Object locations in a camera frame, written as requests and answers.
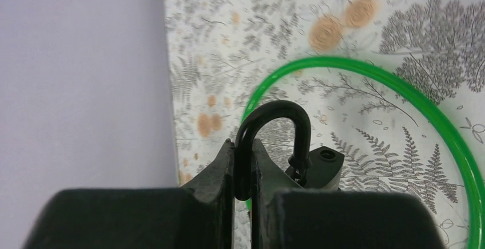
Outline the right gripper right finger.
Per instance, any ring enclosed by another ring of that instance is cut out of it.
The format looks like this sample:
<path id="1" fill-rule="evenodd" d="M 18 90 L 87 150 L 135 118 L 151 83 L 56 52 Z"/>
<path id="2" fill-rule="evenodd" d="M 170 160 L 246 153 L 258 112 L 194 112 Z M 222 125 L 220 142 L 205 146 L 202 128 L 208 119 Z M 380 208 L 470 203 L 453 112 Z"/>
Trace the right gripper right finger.
<path id="1" fill-rule="evenodd" d="M 252 248 L 443 248 L 424 204 L 405 193 L 304 189 L 252 150 Z"/>

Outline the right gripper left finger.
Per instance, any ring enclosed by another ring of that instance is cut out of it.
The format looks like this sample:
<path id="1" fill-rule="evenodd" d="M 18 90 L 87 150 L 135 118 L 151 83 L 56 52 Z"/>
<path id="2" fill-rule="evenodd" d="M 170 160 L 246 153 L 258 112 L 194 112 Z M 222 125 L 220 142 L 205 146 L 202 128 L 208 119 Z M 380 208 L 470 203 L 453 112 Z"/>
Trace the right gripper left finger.
<path id="1" fill-rule="evenodd" d="M 25 248 L 233 248 L 234 144 L 178 188 L 65 189 Z"/>

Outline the black padlock with keys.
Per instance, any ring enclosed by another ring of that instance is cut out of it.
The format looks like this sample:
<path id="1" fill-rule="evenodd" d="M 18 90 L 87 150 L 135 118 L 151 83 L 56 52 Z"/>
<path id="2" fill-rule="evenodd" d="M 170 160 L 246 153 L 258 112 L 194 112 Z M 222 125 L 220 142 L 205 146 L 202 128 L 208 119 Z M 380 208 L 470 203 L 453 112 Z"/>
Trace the black padlock with keys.
<path id="1" fill-rule="evenodd" d="M 251 193 L 251 155 L 253 141 L 259 130 L 277 118 L 293 122 L 295 137 L 289 165 L 289 176 L 306 189 L 338 191 L 343 166 L 343 154 L 328 147 L 309 150 L 311 122 L 306 111 L 298 104 L 276 100 L 263 104 L 244 119 L 235 139 L 234 184 L 235 197 L 248 200 Z"/>

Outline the green cable lock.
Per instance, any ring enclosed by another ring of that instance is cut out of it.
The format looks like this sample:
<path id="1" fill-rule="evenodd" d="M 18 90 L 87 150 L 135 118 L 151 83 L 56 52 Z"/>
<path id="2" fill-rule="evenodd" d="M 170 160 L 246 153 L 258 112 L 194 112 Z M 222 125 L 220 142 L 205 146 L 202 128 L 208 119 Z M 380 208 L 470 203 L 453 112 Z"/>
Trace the green cable lock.
<path id="1" fill-rule="evenodd" d="M 307 68 L 336 68 L 373 79 L 404 97 L 436 129 L 452 153 L 466 189 L 469 223 L 468 248 L 484 248 L 484 183 L 475 158 L 465 140 L 448 117 L 423 93 L 398 76 L 369 63 L 335 56 L 315 56 L 292 61 L 268 75 L 253 91 L 244 113 L 244 120 L 254 111 L 263 94 L 279 79 Z"/>

